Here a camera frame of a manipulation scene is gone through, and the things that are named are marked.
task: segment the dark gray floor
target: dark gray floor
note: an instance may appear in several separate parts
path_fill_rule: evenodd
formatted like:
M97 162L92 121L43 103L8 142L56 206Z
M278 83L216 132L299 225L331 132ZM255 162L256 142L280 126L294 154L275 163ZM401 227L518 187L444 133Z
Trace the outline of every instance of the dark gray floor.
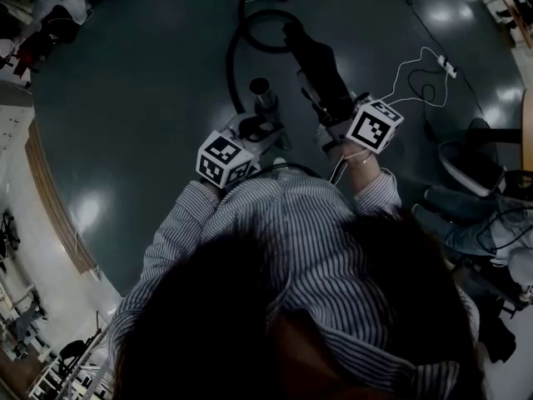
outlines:
M451 63L467 73L489 123L517 127L523 84L483 2L414 1ZM273 7L297 15L312 37L334 48L341 75L357 93L388 93L400 62L417 58L421 46L439 50L401 0L249 6ZM106 0L76 42L54 49L34 76L37 122L60 197L120 293L136 282L154 231L195 178L197 148L233 114L224 58L236 25L237 0ZM281 43L280 26L263 25L257 35ZM427 56L421 67L436 65ZM252 101L249 81L268 78L294 145L289 158L326 176L333 163L312 142L316 115L299 92L297 69L291 55L261 53L244 42L237 49L245 104ZM416 78L419 85L423 80ZM437 93L439 102L443 83ZM397 97L410 95L403 75ZM450 182L423 132L421 105L397 106L406 120L380 156L397 175L406 204L425 185ZM440 139L462 138L478 116L461 79L450 81L446 108L428 110Z

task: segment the shirt sleeve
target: shirt sleeve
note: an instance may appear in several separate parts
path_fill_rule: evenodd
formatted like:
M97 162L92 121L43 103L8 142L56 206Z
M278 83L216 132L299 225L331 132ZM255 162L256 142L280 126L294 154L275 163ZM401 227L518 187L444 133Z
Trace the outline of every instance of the shirt sleeve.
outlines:
M480 312L474 304L474 301L472 301L459 286L457 286L457 292L459 293L459 298L461 299L463 307L465 307L466 315L468 316L472 340L474 341L474 344L477 344L480 335Z
M355 197L356 211L360 215L371 216L377 213L395 213L401 206L396 178L387 169L381 170L381 175L368 184Z
M196 250L202 228L216 211L218 203L216 194L196 181L189 183L177 199L144 254L141 279L122 300L109 325L107 345L112 363L122 340L167 270Z

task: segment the fiducial marker cube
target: fiducial marker cube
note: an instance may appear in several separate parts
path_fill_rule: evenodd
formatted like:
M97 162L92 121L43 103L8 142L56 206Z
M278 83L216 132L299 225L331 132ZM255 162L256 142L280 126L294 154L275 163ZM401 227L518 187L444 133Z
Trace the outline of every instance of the fiducial marker cube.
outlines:
M389 145L401 122L403 117L378 99L359 109L346 137L379 154Z
M255 156L232 140L214 131L198 150L197 173L224 188L243 179Z

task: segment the electrical plug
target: electrical plug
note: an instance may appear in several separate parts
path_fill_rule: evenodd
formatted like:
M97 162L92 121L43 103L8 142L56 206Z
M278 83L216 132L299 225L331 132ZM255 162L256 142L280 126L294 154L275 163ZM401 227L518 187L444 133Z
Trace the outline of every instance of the electrical plug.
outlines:
M457 70L455 68L453 68L453 66L448 62L448 60L445 57L440 55L436 59L436 61L444 70L446 70L446 72L448 73L448 75L451 78L456 78L457 77Z

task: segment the dark hair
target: dark hair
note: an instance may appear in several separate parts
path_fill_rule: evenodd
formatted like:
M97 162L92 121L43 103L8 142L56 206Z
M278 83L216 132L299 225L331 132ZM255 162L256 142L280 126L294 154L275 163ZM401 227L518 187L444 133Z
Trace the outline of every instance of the dark hair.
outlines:
M258 242L238 235L176 264L122 343L113 399L249 398L257 387L253 397L272 398L267 265Z
M410 217L360 217L345 229L393 311L390 353L414 364L455 361L452 397L484 398L466 311L436 242ZM282 398L264 250L251 236L230 235L174 266L122 344L113 400Z
M485 398L470 323L440 244L408 212L363 217L346 228L394 313L390 353L413 364L459 363L451 398Z

